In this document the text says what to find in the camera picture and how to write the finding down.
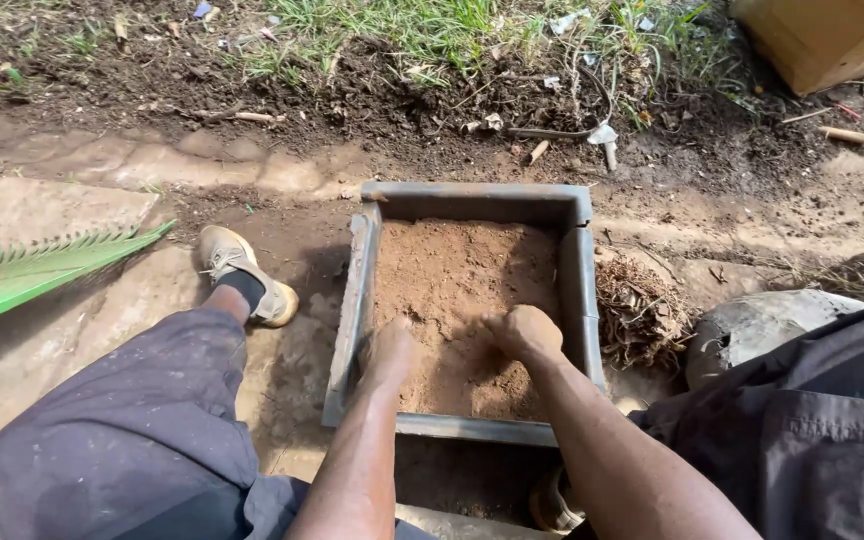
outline shoe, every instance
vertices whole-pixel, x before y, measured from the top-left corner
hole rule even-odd
[[[292,287],[272,279],[258,267],[256,252],[242,236],[225,227],[209,225],[198,233],[198,255],[212,285],[222,276],[242,270],[256,278],[265,294],[258,307],[250,313],[273,328],[284,326],[299,310],[299,295]]]
[[[586,512],[578,507],[564,472],[565,467],[558,467],[547,473],[529,495],[529,513],[546,533],[568,534],[586,521]]]

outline dried leaves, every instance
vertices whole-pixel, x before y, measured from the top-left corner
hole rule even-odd
[[[676,283],[618,253],[595,263],[595,294],[606,362],[678,367],[698,311]]]

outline hand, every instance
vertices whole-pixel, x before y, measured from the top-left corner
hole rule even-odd
[[[379,328],[359,357],[362,379],[378,385],[390,383],[396,389],[405,382],[416,358],[412,321],[399,315]]]
[[[534,305],[519,304],[507,313],[489,313],[482,316],[482,322],[499,349],[526,368],[562,355],[562,331]]]

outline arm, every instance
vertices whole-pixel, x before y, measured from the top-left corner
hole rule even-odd
[[[396,411],[414,359],[409,320],[396,317],[365,354],[365,373],[285,540],[392,540]]]
[[[599,538],[758,539],[711,482],[646,435],[562,354],[562,333],[536,307],[484,318],[529,372],[585,519]]]

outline metal frame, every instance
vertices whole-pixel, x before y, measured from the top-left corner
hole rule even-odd
[[[324,426],[345,415],[358,367],[355,355],[374,326],[374,288],[383,219],[424,218],[522,223],[558,231],[556,288],[564,337],[562,351],[596,385],[605,389],[595,308],[594,240],[589,190],[572,185],[501,183],[379,182],[362,186],[363,211],[352,217],[351,259],[342,298],[342,317],[329,372]],[[400,434],[557,447],[548,423],[489,420],[400,412]]]

